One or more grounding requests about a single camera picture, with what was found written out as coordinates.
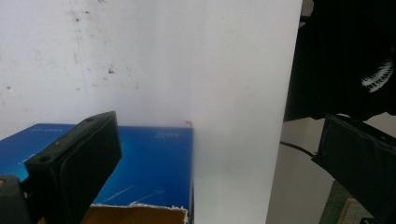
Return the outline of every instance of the white panel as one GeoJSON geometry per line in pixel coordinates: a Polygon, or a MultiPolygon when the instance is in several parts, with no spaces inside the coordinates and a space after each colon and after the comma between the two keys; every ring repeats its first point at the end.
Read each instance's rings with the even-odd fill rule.
{"type": "Polygon", "coordinates": [[[107,110],[123,125],[189,120],[196,223],[263,223],[300,7],[2,1],[0,137],[107,110]]]}

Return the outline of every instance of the stain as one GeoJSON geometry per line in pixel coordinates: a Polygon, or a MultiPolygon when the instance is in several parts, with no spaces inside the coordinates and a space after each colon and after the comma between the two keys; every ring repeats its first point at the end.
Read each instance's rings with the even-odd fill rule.
{"type": "Polygon", "coordinates": [[[73,59],[74,59],[74,61],[75,61],[75,64],[78,64],[78,63],[79,63],[78,54],[77,54],[76,52],[73,52],[73,59]]]}
{"type": "Polygon", "coordinates": [[[92,20],[90,11],[81,10],[81,15],[84,17],[84,19],[88,19],[89,21],[92,20]]]}
{"type": "Polygon", "coordinates": [[[190,120],[186,120],[186,124],[190,126],[190,128],[192,128],[192,121],[190,120]]]}
{"type": "Polygon", "coordinates": [[[108,68],[108,73],[109,74],[115,74],[114,69],[113,69],[113,64],[111,64],[110,68],[108,68]]]}

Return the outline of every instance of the blue box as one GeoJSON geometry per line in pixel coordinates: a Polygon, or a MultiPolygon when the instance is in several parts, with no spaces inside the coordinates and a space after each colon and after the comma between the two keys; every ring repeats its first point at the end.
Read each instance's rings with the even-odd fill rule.
{"type": "MultiPolygon", "coordinates": [[[[0,175],[28,174],[23,162],[74,125],[36,124],[0,141],[0,175]]],[[[192,128],[119,127],[122,159],[93,204],[182,208],[192,204],[192,128]]]]}

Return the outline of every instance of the dark cloth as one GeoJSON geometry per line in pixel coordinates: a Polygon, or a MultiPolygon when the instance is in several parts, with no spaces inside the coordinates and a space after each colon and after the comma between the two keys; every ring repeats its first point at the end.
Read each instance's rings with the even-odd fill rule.
{"type": "Polygon", "coordinates": [[[396,115],[395,0],[316,0],[299,29],[285,121],[396,115]]]}

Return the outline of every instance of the white surface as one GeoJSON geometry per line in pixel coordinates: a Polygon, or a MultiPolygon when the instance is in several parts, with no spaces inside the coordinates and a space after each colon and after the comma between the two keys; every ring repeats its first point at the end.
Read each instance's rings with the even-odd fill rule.
{"type": "Polygon", "coordinates": [[[194,124],[195,221],[263,223],[301,0],[1,1],[0,138],[194,124]]]}
{"type": "MultiPolygon", "coordinates": [[[[281,139],[316,152],[323,122],[324,119],[286,122],[281,139]]],[[[333,181],[309,156],[294,148],[281,146],[266,223],[319,223],[333,181]]]]}

